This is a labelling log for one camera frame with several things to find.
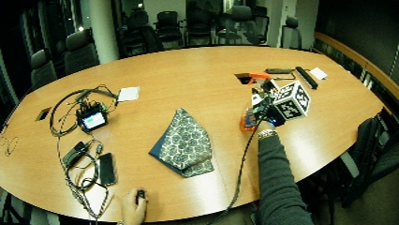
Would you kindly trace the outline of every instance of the hand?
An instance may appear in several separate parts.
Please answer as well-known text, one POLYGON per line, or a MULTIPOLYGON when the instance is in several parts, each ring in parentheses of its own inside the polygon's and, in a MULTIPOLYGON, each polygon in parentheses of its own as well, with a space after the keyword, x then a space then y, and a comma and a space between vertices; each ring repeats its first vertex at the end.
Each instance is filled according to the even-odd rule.
POLYGON ((138 225, 143 222, 147 209, 147 192, 146 199, 138 198, 135 204, 137 191, 142 188, 133 188, 122 201, 122 221, 123 225, 138 225))
POLYGON ((260 132, 264 129, 275 129, 275 126, 270 122, 262 121, 259 128, 258 128, 258 132, 260 132))

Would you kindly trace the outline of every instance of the small display screen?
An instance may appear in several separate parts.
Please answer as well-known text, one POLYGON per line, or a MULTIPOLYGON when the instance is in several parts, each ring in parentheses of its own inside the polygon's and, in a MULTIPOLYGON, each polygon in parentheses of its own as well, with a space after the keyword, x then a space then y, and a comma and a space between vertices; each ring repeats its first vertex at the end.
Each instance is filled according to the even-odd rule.
POLYGON ((89 117, 82 119, 83 125, 86 127, 86 129, 93 129, 97 126, 101 126, 102 124, 105 124, 105 119, 103 116, 99 112, 97 112, 95 114, 90 115, 89 117))

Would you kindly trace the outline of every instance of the dark sleeve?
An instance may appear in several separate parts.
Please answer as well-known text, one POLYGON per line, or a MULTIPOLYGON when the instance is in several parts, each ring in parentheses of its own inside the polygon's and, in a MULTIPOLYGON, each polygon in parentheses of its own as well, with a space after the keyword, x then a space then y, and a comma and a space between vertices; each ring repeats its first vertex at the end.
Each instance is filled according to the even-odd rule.
POLYGON ((312 224, 278 136, 258 141, 262 224, 312 224))

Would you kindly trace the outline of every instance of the white paper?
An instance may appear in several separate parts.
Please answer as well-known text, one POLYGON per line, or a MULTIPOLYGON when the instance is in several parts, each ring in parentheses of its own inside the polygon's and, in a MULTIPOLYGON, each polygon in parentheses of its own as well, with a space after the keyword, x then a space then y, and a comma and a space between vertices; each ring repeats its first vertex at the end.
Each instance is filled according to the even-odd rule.
POLYGON ((138 99, 139 86, 125 87, 119 90, 117 101, 127 101, 138 99))
POLYGON ((314 68, 314 69, 310 71, 310 73, 314 75, 314 77, 315 77, 318 80, 323 80, 323 79, 327 78, 327 73, 323 72, 323 70, 322 70, 319 67, 314 68))

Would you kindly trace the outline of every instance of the remote control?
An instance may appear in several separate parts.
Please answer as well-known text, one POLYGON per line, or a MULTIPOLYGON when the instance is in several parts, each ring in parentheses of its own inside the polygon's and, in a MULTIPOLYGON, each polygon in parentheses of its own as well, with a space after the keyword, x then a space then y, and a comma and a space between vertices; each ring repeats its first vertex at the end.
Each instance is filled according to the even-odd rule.
POLYGON ((290 68, 267 68, 264 69, 264 72, 267 72, 267 74, 287 74, 291 73, 292 69, 290 68))
POLYGON ((307 74, 307 72, 300 67, 296 67, 296 71, 300 74, 300 76, 303 77, 303 79, 307 81, 311 89, 316 89, 318 84, 314 81, 314 79, 311 78, 311 76, 307 74))

